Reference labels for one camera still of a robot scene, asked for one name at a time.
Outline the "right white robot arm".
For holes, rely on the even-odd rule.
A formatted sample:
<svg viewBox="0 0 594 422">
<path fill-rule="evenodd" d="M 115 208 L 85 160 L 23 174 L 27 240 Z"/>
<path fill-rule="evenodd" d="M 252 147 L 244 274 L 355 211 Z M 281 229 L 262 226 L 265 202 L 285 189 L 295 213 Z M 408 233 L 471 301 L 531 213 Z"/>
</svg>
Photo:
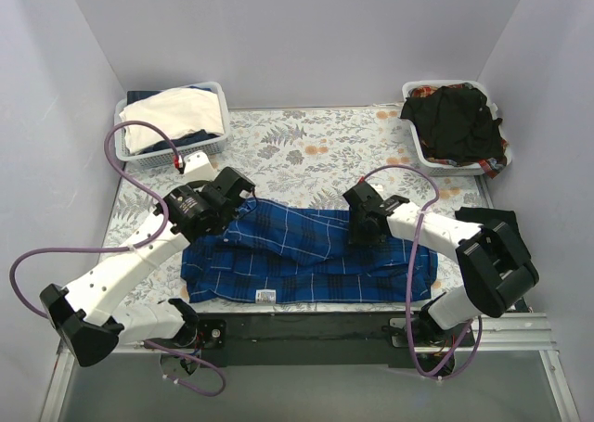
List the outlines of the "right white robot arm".
<svg viewBox="0 0 594 422">
<path fill-rule="evenodd" d="M 387 237 L 418 242 L 458 264 L 463 285 L 425 304 L 405 330 L 431 345 L 451 338 L 454 327 L 485 314 L 499 318 L 539 281 L 528 248 L 509 224 L 462 222 L 407 198 L 387 199 L 361 181 L 343 194 L 349 206 L 349 238 L 356 245 Z"/>
</svg>

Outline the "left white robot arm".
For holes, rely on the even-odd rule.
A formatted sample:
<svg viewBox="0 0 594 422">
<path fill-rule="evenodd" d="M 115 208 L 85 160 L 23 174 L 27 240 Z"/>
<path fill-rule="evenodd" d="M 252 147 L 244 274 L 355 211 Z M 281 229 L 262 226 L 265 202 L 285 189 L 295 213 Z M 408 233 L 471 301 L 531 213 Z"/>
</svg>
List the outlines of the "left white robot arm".
<svg viewBox="0 0 594 422">
<path fill-rule="evenodd" d="M 254 183 L 226 167 L 212 181 L 191 181 L 168 193 L 125 243 L 64 287 L 40 294 L 47 317 L 78 364 L 91 366 L 117 346 L 151 339 L 186 348 L 199 334 L 198 314 L 183 300 L 126 307 L 123 299 L 175 254 L 223 234 L 253 193 Z"/>
</svg>

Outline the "blue plaid long sleeve shirt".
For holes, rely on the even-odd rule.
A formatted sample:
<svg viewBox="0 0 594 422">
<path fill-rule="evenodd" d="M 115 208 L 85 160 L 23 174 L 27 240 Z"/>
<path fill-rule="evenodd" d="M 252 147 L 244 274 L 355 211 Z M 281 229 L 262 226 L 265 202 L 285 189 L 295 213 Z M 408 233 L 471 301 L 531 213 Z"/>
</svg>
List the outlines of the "blue plaid long sleeve shirt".
<svg viewBox="0 0 594 422">
<path fill-rule="evenodd" d="M 427 300 L 437 254 L 393 237 L 379 246 L 348 241 L 346 210 L 298 209 L 250 198 L 221 236 L 185 249 L 181 277 L 190 301 L 244 303 Z"/>
</svg>

